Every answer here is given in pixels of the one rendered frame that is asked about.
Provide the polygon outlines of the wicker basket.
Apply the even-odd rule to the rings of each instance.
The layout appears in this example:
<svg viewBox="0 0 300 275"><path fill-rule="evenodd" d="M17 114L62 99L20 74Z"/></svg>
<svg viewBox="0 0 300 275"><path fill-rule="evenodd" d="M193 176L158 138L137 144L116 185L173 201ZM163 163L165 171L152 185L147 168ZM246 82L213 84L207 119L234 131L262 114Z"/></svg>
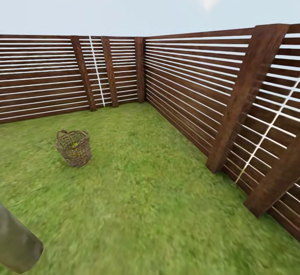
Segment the wicker basket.
<svg viewBox="0 0 300 275"><path fill-rule="evenodd" d="M64 133L64 134L62 136L59 136L59 133ZM62 146L60 148L60 145L62 144L62 142L60 140L63 139L64 137L71 135L71 138L74 139L76 135L82 135L82 134L83 134L83 137L77 141L78 144L76 144L74 146L70 145L70 147ZM84 146L84 148L82 148L82 145ZM92 159L92 153L91 153L91 148L90 148L90 139L89 139L88 132L80 131L80 130L66 132L66 130L60 130L57 132L57 140L54 143L54 146L57 149L57 151L63 156L63 158L67 161L69 166L72 166L74 168L84 166L84 165L88 164L89 161ZM79 150L79 147L81 147L80 150ZM73 159L72 156L69 157L67 154L67 152L69 154L71 154L71 153L73 154L72 149L74 149L74 151L75 151L75 149L79 150L78 153L77 153L77 151L75 151L77 158L75 158L75 156L73 155L73 157L75 159Z"/></svg>

